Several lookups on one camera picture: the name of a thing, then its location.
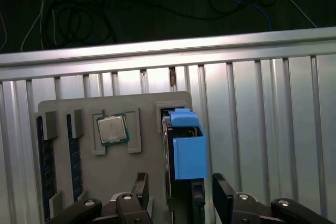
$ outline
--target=blue plastic part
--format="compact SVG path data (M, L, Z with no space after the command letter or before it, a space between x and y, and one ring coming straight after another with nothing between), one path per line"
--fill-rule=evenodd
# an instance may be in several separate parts
M175 109L170 115L172 127L199 127L200 123L195 112L190 109Z
M175 179L206 177L205 136L174 138L173 147Z

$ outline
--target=cable bundle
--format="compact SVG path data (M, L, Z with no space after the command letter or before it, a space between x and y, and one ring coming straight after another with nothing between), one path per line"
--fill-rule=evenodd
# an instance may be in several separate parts
M56 15L56 28L61 37L57 39L57 44L50 38L49 32L53 11ZM101 37L100 29L95 29L98 23L101 23L99 27L106 29L100 40L96 40L96 37ZM102 45L108 40L109 43L117 43L112 25L96 0L54 0L45 15L42 31L43 42L48 48L63 48L70 43L79 46Z

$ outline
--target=silver bolt head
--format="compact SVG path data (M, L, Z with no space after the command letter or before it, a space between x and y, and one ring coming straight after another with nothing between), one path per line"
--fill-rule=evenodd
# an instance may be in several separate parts
M243 200L247 200L248 196L246 194L240 194L239 197Z
M85 205L86 205L87 207L89 207L89 206L94 205L94 203L95 203L95 202L94 202L93 200L89 199L88 201L85 202Z
M288 207L289 206L289 202L287 202L285 200L279 200L278 203L281 204L281 205L283 205L284 207Z
M131 199L132 198L132 195L130 194L126 194L124 196L122 196L123 199Z

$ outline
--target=gray panel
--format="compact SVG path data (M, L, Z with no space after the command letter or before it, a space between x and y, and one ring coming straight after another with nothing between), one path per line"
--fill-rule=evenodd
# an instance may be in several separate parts
M336 221L336 56L318 56L318 80L320 94L324 182L327 196L328 219Z
M176 86L178 91L187 91L187 75L186 75L186 67L176 67Z
M47 101L40 104L41 111L58 111L59 137L54 140L57 189L62 191L63 204L67 207L72 201L70 160L68 153L68 138L65 115L69 108L86 108L84 118L90 118L91 111L106 109L106 114L113 113L116 104L121 111L137 111L139 107L142 150L141 153L129 153L127 144L108 146L106 155L92 154L91 134L86 134L92 128L92 122L85 120L86 133L80 138L81 168L84 190L88 196L100 199L106 204L112 195L132 189L137 172L148 172L150 177L150 192L155 198L153 222L162 223L162 214L166 209L165 175L162 134L156 130L156 124L151 123L156 117L155 102L167 98L171 101L185 100L191 105L191 97L187 92L170 92L144 95L115 96L108 98L88 98Z
M314 100L310 57L289 59L298 200L320 213Z
M284 61L271 61L272 95L274 106L275 145L278 147L279 188L281 197L295 199L297 195L295 157L293 151L290 84L286 82Z
M2 92L2 84L0 84L0 220L4 223L11 223L11 213L9 209L9 193L8 193L8 178L9 174L6 174L6 158L5 158L5 150L6 141L5 134L2 129L5 127L4 125L4 114L5 111L3 104L3 92Z
M55 100L56 89L54 78L33 79L34 112L38 112L38 105L41 101Z
M225 63L204 66L209 113L209 136L214 173L222 173L235 190L235 154L232 138L227 66Z
M203 130L208 135L208 118L207 118L207 102L205 91L205 76L204 69L200 69L199 66L189 66L189 92L193 100L193 111L196 112ZM204 180L205 186L205 220L206 223L215 223L214 206L212 202L212 161L211 161L211 148L210 139L207 138L207 165L208 165L208 177Z
M65 76L59 81L60 98L72 99L84 97L83 76Z
M16 221L39 223L26 81L4 82L3 92Z
M270 60L261 61L262 90L264 96L265 130L267 141L269 192L271 199L281 198L279 148L274 103L274 72Z
M240 169L242 190L256 196L261 202L269 202L266 176L267 160L264 160L263 127L260 101L257 93L257 73L254 61L233 63Z
M139 70L118 72L119 95L141 94Z
M169 68L147 70L149 93L170 92Z

